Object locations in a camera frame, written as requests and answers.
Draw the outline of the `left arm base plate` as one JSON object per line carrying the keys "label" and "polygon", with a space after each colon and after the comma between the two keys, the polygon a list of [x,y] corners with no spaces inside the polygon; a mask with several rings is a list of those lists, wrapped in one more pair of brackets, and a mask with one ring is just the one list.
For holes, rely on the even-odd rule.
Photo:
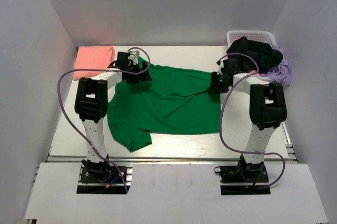
{"label": "left arm base plate", "polygon": [[91,162],[83,159],[80,182],[84,184],[106,183],[109,185],[122,184],[122,177],[127,182],[130,167],[119,166],[119,170],[107,161]]}

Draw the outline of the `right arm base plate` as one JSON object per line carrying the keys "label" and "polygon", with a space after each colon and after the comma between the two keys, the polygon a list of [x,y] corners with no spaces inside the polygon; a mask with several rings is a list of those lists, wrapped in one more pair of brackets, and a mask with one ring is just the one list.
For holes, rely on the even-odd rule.
{"label": "right arm base plate", "polygon": [[269,182],[266,167],[253,171],[244,171],[239,166],[216,166],[214,172],[220,175],[221,182],[225,184],[246,182],[246,183],[266,183]]}

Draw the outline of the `green t shirt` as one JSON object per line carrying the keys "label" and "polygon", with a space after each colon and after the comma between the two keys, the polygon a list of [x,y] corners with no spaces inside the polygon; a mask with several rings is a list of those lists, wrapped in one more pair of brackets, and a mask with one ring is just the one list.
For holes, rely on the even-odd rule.
{"label": "green t shirt", "polygon": [[116,142],[133,152],[152,143],[151,133],[218,133],[221,98],[209,92],[211,73],[161,65],[148,72],[150,82],[115,87],[107,123]]}

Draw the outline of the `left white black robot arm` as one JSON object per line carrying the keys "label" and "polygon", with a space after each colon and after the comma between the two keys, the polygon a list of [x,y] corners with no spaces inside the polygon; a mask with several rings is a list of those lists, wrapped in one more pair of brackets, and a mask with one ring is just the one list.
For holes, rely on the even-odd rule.
{"label": "left white black robot arm", "polygon": [[78,81],[75,98],[75,112],[85,129],[87,139],[87,158],[82,160],[86,168],[94,168],[93,175],[99,181],[107,181],[111,176],[108,152],[103,134],[103,119],[108,110],[108,90],[125,81],[127,84],[150,82],[148,71],[151,62],[139,61],[140,52],[148,55],[139,47],[127,52],[118,52],[117,60],[110,63],[101,74]]}

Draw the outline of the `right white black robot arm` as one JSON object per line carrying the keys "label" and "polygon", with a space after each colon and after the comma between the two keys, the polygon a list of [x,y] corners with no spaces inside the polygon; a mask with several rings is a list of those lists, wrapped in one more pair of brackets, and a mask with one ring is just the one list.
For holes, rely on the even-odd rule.
{"label": "right white black robot arm", "polygon": [[238,176],[244,181],[252,180],[256,174],[255,166],[270,156],[266,148],[271,136],[288,115],[283,86],[277,82],[266,82],[255,75],[259,72],[258,63],[250,56],[234,53],[220,58],[216,72],[211,74],[209,92],[226,94],[221,108],[220,120],[232,93],[241,90],[249,95],[249,118],[252,124],[250,136],[244,150],[230,147],[224,140],[222,126],[220,139],[224,146],[241,154],[244,164],[238,167]]}

